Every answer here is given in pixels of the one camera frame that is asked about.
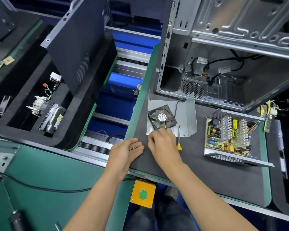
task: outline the right hand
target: right hand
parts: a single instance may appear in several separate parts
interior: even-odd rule
[[[148,147],[154,159],[166,175],[171,169],[182,163],[181,156],[177,150],[176,136],[170,128],[166,130],[160,128],[158,131],[151,132],[148,140]]]

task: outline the left hand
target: left hand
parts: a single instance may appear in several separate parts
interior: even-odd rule
[[[143,153],[144,149],[142,143],[138,142],[138,138],[124,140],[113,145],[105,172],[115,175],[121,182],[125,178],[131,163]]]

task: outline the hand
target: hand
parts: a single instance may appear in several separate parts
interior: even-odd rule
[[[105,172],[115,175],[119,182],[121,182],[125,178],[131,163],[143,153],[144,149],[145,147],[141,142],[138,142],[137,138],[124,140],[113,145]]]
[[[182,163],[181,156],[177,150],[176,136],[170,128],[160,128],[153,131],[148,137],[148,147],[158,165],[169,177],[171,169]]]

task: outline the screwdriver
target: screwdriver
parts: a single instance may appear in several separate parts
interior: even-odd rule
[[[177,149],[178,149],[179,154],[181,155],[181,153],[182,153],[182,147],[181,147],[181,144],[180,144],[180,126],[179,126],[179,133],[178,133],[178,145],[177,145]]]
[[[4,184],[6,194],[8,195],[8,199],[9,199],[9,202],[11,204],[12,210],[13,210],[13,214],[9,217],[9,223],[11,225],[12,231],[30,231],[30,230],[32,230],[31,226],[28,223],[28,220],[27,220],[25,214],[22,211],[16,211],[14,209],[14,206],[12,204],[12,201],[11,201],[9,192],[6,188],[6,184],[5,184],[4,180],[3,180],[3,184]]]

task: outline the cooling fan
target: cooling fan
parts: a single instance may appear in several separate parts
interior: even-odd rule
[[[177,124],[168,105],[149,111],[149,119],[155,130],[159,128],[170,128]]]

